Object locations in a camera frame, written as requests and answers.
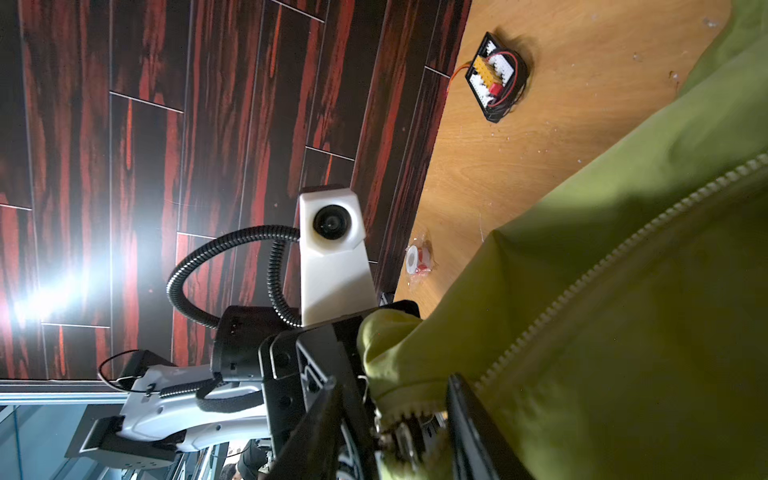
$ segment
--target yellow connector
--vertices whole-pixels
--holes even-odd
[[[502,84],[502,80],[493,70],[493,67],[485,63],[485,59],[480,55],[475,58],[475,63],[472,64],[472,66],[475,67],[475,70],[480,75],[480,78],[482,78],[482,82],[488,90],[491,89],[493,84]]]

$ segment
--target green jacket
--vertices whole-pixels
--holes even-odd
[[[680,97],[359,350],[387,426],[460,372],[538,480],[768,478],[768,2]],[[450,445],[395,477],[451,478]]]

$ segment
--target zipper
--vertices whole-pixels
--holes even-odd
[[[560,314],[566,306],[571,304],[574,298],[576,298],[576,296],[588,285],[599,278],[605,270],[609,269],[617,261],[625,258],[638,245],[680,215],[689,212],[707,198],[722,193],[728,187],[737,184],[739,180],[749,177],[765,167],[768,167],[768,154],[760,154],[755,159],[749,160],[746,163],[727,171],[725,174],[708,182],[692,194],[667,208],[664,212],[621,242],[618,247],[614,248],[608,255],[593,265],[592,268],[587,270],[586,273],[581,275],[575,282],[565,289],[555,301],[536,317],[528,328],[496,359],[495,362],[491,364],[485,374],[481,376],[480,380],[475,382],[475,392],[478,394],[484,392],[498,378],[501,372],[510,365],[515,357],[537,338],[542,330],[547,326],[550,326],[557,319],[558,314]],[[401,425],[406,423],[407,419],[423,418],[428,415],[441,415],[443,409],[444,406],[439,402],[414,402],[406,404],[398,408],[395,412],[390,412],[377,419],[379,425],[381,425],[381,427],[379,427],[380,435],[393,435],[397,428],[401,428]],[[434,464],[437,458],[439,458],[442,452],[448,447],[446,430],[447,429],[441,429],[441,431],[438,432],[438,435],[440,435],[439,441],[435,443],[435,448],[432,451],[427,451],[425,454],[421,455],[420,465],[417,465],[412,458],[392,458],[393,455],[385,455],[386,464],[400,473],[407,472],[409,464],[414,472],[418,471],[419,466],[426,468],[429,465]]]

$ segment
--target electronic component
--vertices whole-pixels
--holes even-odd
[[[485,118],[498,123],[525,90],[528,66],[519,53],[486,33],[465,78]]]

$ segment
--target yellow-green cloth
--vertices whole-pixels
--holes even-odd
[[[450,374],[480,381],[580,276],[738,168],[619,253],[477,392],[538,480],[768,478],[768,168],[740,167],[768,151],[767,34],[768,1],[734,1],[679,98],[495,230],[428,319],[366,319],[385,423],[444,409]],[[451,478],[450,460],[447,445],[392,475]]]

